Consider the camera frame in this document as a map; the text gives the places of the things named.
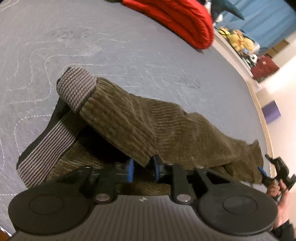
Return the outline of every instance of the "red blanket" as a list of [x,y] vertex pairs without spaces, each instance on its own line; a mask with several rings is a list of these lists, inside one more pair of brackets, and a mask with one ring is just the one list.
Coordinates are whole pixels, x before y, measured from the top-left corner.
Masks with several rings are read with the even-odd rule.
[[196,0],[123,0],[122,3],[160,22],[195,48],[206,49],[213,42],[212,18]]

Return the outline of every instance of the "purple object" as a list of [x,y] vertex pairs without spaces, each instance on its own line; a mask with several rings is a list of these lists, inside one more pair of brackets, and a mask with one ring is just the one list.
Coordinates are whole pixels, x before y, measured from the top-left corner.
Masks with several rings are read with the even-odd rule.
[[266,123],[269,124],[279,118],[281,113],[276,105],[275,101],[270,102],[262,108]]

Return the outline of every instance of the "striped cuff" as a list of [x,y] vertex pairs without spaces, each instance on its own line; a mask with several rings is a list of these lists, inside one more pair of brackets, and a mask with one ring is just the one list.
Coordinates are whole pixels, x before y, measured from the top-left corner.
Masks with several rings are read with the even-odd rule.
[[57,81],[59,96],[78,112],[96,86],[96,77],[83,68],[68,68]]
[[86,127],[84,121],[70,111],[50,130],[18,165],[17,172],[26,187],[42,183],[59,158],[75,143]]

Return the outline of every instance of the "gray mattress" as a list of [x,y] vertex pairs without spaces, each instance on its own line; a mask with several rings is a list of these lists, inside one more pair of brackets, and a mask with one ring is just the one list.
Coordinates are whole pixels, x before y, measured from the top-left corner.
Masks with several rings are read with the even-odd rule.
[[7,207],[25,189],[15,170],[18,157],[46,127],[58,100],[56,80],[69,66],[199,112],[231,137],[259,139],[267,151],[253,100],[236,70],[213,47],[197,52],[120,3],[5,0],[0,35],[0,226],[11,233]]

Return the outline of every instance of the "blue curtain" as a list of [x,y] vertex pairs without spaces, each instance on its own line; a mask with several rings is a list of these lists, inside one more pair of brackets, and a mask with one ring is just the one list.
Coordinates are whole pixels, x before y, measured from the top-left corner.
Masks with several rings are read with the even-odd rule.
[[223,21],[216,28],[238,29],[258,42],[260,52],[296,31],[296,12],[285,0],[229,0],[243,14],[241,20],[231,13],[223,13]]

